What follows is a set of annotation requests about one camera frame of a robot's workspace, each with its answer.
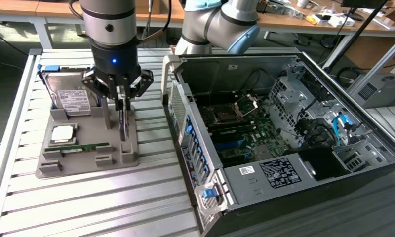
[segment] motherboard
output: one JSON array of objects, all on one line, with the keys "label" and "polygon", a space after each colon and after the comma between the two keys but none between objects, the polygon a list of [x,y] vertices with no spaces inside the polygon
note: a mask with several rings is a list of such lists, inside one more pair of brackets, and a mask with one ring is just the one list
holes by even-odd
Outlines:
[{"label": "motherboard", "polygon": [[235,103],[199,106],[199,111],[225,167],[279,157],[290,148],[258,95],[247,94]]}]

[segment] black pole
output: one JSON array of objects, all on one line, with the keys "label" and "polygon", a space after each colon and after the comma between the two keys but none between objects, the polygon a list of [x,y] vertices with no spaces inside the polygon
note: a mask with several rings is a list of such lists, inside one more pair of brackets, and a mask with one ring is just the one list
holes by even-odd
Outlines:
[{"label": "black pole", "polygon": [[327,73],[331,72],[335,64],[338,63],[338,61],[341,60],[341,58],[343,57],[346,51],[349,50],[349,48],[351,47],[351,45],[354,44],[357,38],[359,37],[359,35],[362,34],[363,30],[366,29],[367,25],[370,24],[370,22],[373,21],[373,19],[375,18],[378,12],[382,10],[382,7],[385,6],[385,4],[389,2],[389,0],[384,0],[384,3],[381,4],[381,6],[378,6],[374,10],[374,12],[370,14],[369,18],[366,19],[363,25],[361,26],[361,28],[358,29],[358,31],[355,32],[354,36],[351,37],[347,45],[345,46],[345,48],[342,49],[341,53],[338,54],[337,58],[334,59],[334,61],[331,62],[331,65],[329,67],[325,68],[325,71]]}]

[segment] computer monitor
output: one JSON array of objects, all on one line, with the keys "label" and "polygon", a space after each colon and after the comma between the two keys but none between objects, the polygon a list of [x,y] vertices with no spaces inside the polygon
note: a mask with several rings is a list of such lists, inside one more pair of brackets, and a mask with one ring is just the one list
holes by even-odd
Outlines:
[{"label": "computer monitor", "polygon": [[377,8],[384,0],[343,0],[342,7],[350,7],[350,10],[343,11],[355,21],[363,21],[365,17],[355,13],[358,8]]}]

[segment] power supply label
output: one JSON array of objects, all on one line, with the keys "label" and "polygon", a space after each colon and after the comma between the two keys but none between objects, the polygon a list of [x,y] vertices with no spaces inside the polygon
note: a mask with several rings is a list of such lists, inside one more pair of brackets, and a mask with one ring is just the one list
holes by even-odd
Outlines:
[{"label": "power supply label", "polygon": [[67,112],[90,111],[91,105],[86,90],[59,90],[63,108]]},{"label": "power supply label", "polygon": [[261,163],[261,167],[274,189],[302,181],[287,158]]}]

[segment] hard drive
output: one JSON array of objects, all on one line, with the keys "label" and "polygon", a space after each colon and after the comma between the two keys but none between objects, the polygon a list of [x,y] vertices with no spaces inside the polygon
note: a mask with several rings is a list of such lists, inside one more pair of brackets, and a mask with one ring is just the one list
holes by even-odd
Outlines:
[{"label": "hard drive", "polygon": [[44,75],[55,109],[64,109],[68,116],[91,114],[99,106],[98,95],[83,85],[83,72],[59,72]]}]

